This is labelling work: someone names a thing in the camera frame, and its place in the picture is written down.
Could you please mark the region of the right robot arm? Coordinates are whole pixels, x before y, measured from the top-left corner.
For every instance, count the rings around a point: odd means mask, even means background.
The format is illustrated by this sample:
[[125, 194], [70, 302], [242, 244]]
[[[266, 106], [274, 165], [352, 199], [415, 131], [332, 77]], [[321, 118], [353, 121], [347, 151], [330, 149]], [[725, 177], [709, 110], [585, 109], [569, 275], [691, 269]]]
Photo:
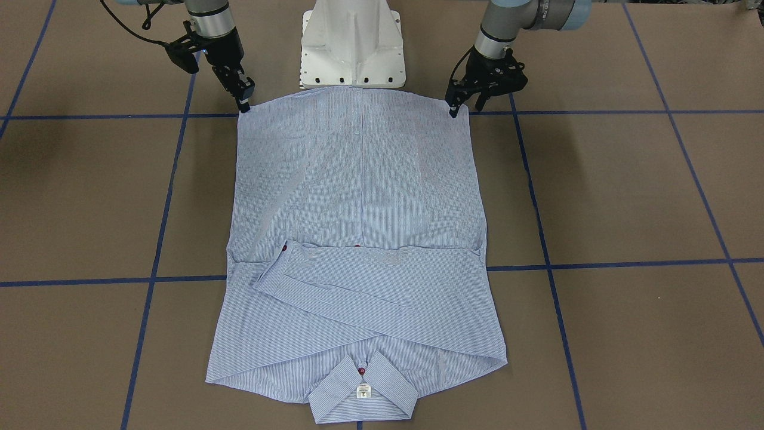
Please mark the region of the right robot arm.
[[135, 38], [163, 47], [170, 61], [184, 72], [194, 75], [199, 71], [196, 53], [207, 58], [218, 81], [233, 98], [238, 112], [251, 109], [250, 98], [255, 82], [243, 68], [245, 50], [241, 44], [232, 9], [228, 1], [183, 1], [188, 19], [183, 22], [184, 35], [166, 42], [139, 35], [126, 26], [106, 2], [101, 6], [126, 32]]

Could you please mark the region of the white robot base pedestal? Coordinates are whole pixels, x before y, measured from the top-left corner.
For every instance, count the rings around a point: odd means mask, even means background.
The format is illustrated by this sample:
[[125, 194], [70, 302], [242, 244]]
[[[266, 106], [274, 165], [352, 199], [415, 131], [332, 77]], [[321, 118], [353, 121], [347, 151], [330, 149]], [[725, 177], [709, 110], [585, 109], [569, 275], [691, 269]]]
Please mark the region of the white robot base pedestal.
[[386, 1], [317, 1], [303, 13], [301, 89], [406, 82], [401, 15]]

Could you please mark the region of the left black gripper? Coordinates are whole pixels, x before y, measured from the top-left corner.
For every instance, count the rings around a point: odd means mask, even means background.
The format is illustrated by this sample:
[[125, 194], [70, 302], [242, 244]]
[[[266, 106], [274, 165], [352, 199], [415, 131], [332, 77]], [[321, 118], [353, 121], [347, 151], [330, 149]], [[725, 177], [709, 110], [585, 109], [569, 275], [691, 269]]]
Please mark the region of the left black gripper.
[[445, 101], [448, 114], [455, 119], [460, 107], [475, 94], [483, 98], [503, 96], [523, 90], [528, 84], [525, 65], [513, 57], [512, 47], [504, 49], [504, 57], [489, 58], [472, 47], [467, 52], [464, 77], [460, 84], [448, 84]]

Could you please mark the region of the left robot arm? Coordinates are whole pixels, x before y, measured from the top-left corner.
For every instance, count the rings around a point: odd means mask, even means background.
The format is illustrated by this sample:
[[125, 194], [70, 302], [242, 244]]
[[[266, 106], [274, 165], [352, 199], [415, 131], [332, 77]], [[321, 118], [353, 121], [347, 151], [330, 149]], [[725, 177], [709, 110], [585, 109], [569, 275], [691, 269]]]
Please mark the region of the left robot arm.
[[592, 1], [490, 1], [475, 43], [451, 71], [445, 93], [448, 114], [477, 96], [480, 112], [488, 100], [523, 90], [528, 79], [524, 63], [513, 57], [522, 30], [576, 30], [589, 19]]

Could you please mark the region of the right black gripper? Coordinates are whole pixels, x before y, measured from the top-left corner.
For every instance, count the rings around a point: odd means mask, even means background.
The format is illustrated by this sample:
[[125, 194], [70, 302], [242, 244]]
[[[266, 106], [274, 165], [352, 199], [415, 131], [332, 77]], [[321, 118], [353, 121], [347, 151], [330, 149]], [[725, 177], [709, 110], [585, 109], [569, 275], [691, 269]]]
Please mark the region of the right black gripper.
[[212, 66], [216, 77], [222, 78], [224, 89], [234, 98], [240, 113], [251, 109], [250, 98], [254, 94], [255, 82], [246, 75], [241, 60], [245, 52], [237, 28], [224, 36], [203, 38], [205, 57]]

